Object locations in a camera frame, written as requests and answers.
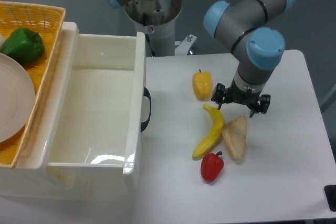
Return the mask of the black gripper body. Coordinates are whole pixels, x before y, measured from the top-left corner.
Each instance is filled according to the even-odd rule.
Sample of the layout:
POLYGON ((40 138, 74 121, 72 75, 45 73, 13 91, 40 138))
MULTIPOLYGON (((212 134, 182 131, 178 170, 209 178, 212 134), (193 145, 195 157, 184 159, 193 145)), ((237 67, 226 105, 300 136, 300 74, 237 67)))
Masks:
POLYGON ((242 91, 235 83, 232 83, 228 88, 225 103, 238 103, 249 106, 257 103, 260 93, 260 91, 255 93, 252 93, 251 91, 242 91))

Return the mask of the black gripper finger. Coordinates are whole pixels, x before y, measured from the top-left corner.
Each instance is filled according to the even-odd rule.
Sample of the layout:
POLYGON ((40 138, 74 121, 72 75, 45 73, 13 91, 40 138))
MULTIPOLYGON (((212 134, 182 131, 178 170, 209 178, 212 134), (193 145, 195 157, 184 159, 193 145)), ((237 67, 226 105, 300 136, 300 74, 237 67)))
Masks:
POLYGON ((271 95, 263 94, 258 99, 250 103, 248 108, 250 109, 249 117, 252 118, 255 114, 266 114, 270 106, 271 95))
POLYGON ((226 103, 227 92, 228 89, 222 83, 218 83, 213 90, 211 101, 217 104, 218 110, 226 103))

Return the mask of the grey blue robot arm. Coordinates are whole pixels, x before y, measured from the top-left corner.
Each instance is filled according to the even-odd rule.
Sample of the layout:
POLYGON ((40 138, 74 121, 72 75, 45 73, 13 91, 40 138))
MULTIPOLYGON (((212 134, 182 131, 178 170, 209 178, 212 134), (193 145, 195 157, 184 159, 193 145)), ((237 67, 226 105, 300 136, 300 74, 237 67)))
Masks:
MULTIPOLYGON (((145 34, 149 56, 172 56, 175 20, 181 0, 105 0, 111 8, 124 7, 136 30, 145 34)), ((281 61, 286 42, 267 23, 291 8, 296 0, 241 0, 232 5, 214 3, 206 12, 203 25, 238 60, 231 85, 217 84, 211 100, 218 105, 238 103, 250 114, 265 114, 270 95, 262 90, 281 61)))

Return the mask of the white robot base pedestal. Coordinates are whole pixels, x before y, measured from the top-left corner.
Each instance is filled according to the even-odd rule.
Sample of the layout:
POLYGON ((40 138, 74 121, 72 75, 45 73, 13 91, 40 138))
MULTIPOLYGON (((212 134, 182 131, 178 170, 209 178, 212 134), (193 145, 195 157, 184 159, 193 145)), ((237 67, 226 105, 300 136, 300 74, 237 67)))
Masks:
POLYGON ((147 56, 175 55, 175 21, 182 0, 132 0, 125 6, 135 30, 145 34, 147 56))

